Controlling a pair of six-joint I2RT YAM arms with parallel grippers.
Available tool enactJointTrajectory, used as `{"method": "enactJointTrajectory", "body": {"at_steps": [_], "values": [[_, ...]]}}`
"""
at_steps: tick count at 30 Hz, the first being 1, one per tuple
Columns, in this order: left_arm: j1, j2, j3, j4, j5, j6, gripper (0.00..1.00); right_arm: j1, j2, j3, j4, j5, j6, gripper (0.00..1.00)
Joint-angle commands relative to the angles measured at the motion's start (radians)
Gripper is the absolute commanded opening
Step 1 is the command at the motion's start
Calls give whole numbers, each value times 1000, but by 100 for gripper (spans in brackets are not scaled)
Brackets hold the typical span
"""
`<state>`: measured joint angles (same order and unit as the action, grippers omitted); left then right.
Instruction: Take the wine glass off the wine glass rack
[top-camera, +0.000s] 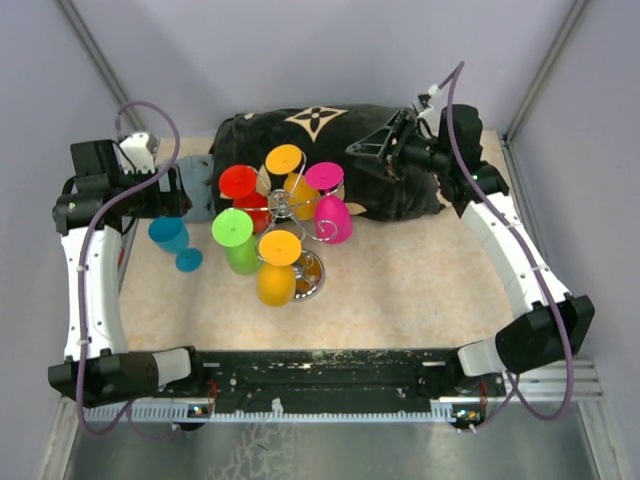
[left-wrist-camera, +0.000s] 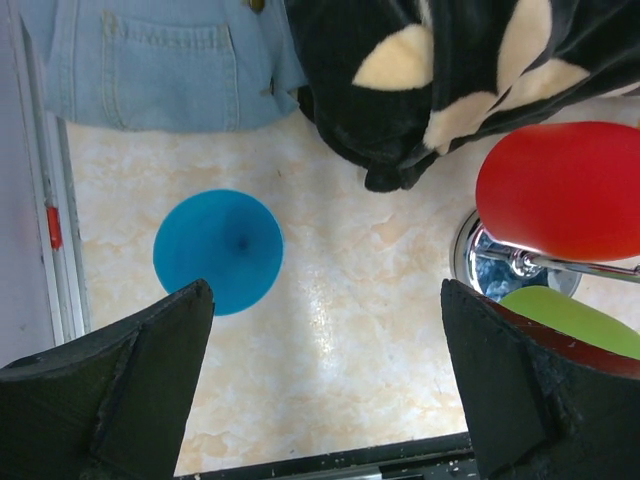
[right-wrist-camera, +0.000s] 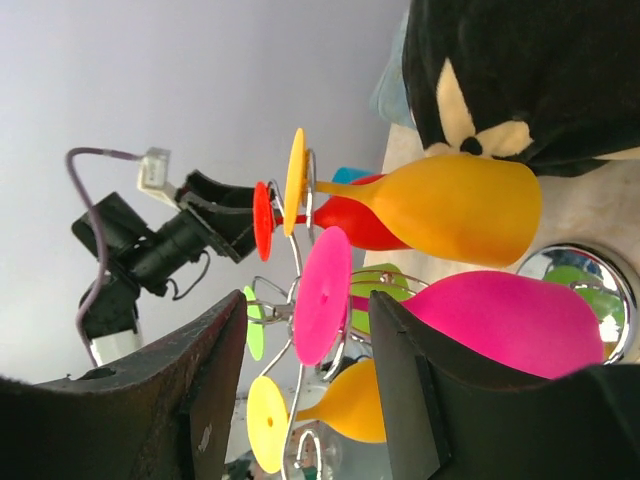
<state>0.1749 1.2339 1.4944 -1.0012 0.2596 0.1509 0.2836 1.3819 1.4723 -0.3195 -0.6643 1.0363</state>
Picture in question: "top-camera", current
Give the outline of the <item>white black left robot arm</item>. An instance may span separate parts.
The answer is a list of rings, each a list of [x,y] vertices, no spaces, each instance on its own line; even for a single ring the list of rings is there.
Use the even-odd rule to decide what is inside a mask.
[[[110,199],[152,178],[157,150],[148,132],[71,145],[75,174],[52,209],[68,268],[69,327],[63,361],[49,367],[48,381],[87,408],[165,394],[194,397],[208,384],[192,346],[130,351],[120,315],[122,220],[180,219],[192,203],[179,168],[118,202],[87,232]]]

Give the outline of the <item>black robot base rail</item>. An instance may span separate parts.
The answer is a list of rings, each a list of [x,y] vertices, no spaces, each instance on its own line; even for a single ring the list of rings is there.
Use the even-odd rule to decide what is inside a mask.
[[[220,414],[357,416],[429,414],[460,397],[482,408],[505,394],[498,374],[466,377],[447,349],[207,351],[203,370],[163,398],[202,397]]]

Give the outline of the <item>red plastic wine glass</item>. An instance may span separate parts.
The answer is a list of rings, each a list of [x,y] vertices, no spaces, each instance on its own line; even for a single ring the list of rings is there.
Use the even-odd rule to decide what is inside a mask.
[[[221,194],[232,200],[232,207],[245,211],[253,222],[253,233],[261,234],[270,224],[267,198],[257,190],[257,171],[248,165],[233,165],[219,178]]]

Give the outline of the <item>magenta plastic wine glass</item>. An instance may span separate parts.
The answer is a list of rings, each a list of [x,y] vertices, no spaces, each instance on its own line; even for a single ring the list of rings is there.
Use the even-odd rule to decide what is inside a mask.
[[[316,236],[329,244],[347,241],[353,232],[351,215],[344,201],[332,193],[344,180],[343,169],[333,162],[320,162],[305,173],[305,180],[322,193],[314,213]]]

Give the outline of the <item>blue plastic wine glass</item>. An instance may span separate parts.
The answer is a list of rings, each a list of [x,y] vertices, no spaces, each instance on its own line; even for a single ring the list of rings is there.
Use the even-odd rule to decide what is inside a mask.
[[[187,226],[181,217],[159,217],[148,227],[149,238],[164,252],[175,256],[175,266],[183,273],[196,271],[203,255],[190,246]]]

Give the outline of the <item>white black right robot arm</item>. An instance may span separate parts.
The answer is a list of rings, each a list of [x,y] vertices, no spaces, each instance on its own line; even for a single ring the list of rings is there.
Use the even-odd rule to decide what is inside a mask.
[[[513,321],[485,340],[462,346],[447,370],[448,387],[470,395],[482,375],[521,374],[577,354],[595,315],[586,296],[557,278],[519,219],[499,170],[482,160],[483,123],[476,108],[444,108],[439,132],[422,133],[422,119],[398,110],[381,128],[349,145],[357,168],[401,181],[410,168],[433,174],[442,195],[475,233],[508,297]]]

